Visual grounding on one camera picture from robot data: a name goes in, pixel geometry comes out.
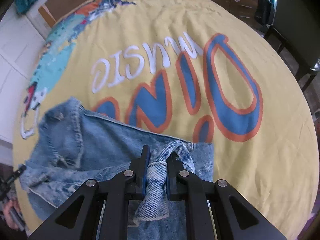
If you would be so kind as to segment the yellow cartoon print bedsheet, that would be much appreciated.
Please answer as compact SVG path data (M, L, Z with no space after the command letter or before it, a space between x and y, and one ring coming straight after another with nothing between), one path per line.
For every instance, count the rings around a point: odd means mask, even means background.
M84 0L39 50L13 151L26 161L44 113L70 97L146 131L211 142L229 181L287 239L315 203L316 131L274 49L210 0Z

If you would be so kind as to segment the dark office chair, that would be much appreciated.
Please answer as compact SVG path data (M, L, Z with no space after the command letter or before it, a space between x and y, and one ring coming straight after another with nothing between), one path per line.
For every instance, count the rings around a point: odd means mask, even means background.
M303 0L277 0L274 21L264 39L270 36L280 41L278 54L285 48L298 63L297 81L310 75L302 88L305 91L319 73L319 22L307 4Z

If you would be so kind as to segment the light blue denim jacket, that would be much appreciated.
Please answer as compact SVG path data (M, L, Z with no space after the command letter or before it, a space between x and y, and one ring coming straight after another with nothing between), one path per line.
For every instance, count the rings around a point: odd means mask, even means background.
M45 220L86 180L105 181L127 170L145 145L151 152L146 196L129 204L128 238L186 239L184 204L167 199L166 159L175 152L187 171L212 181L213 144L148 132L89 111L75 98L48 110L40 121L21 187Z

